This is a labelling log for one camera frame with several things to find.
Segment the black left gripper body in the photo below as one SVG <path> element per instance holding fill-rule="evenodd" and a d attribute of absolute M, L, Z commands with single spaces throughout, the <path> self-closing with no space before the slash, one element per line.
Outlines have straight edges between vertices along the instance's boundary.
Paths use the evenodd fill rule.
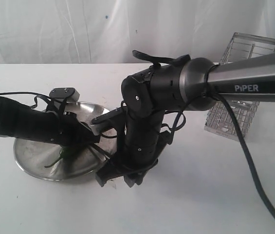
<path fill-rule="evenodd" d="M 58 114 L 55 111 L 44 112 L 48 118 L 44 128 L 44 142 L 62 146 L 71 146 L 89 140 L 89 129 L 83 125 L 73 112 Z"/>

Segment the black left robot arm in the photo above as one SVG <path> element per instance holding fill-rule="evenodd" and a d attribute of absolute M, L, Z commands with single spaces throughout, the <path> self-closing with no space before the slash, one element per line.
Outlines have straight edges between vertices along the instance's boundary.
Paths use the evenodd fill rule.
<path fill-rule="evenodd" d="M 77 119 L 76 114 L 65 114 L 67 99 L 58 100 L 36 95 L 47 103 L 46 112 L 33 109 L 18 101 L 0 97 L 0 136 L 52 143 L 61 146 L 93 144 L 100 136 Z"/>

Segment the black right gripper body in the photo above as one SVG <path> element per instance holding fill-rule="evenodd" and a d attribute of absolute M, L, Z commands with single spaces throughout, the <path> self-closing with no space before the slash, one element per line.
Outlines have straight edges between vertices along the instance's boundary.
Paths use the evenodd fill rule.
<path fill-rule="evenodd" d="M 152 168 L 163 149 L 160 129 L 163 114 L 151 114 L 145 118 L 128 114 L 124 145 L 116 153 L 124 169 Z"/>

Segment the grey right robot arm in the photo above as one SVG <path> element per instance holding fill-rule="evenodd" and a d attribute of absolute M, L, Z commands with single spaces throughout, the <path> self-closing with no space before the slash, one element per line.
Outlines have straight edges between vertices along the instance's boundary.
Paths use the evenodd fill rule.
<path fill-rule="evenodd" d="M 174 130 L 161 131 L 169 112 L 206 111 L 221 99 L 275 102 L 275 53 L 224 65 L 188 55 L 133 55 L 151 66 L 123 80 L 124 107 L 92 121 L 117 131 L 117 150 L 95 175 L 101 186 L 117 177 L 129 186 L 143 182 L 174 137 Z"/>

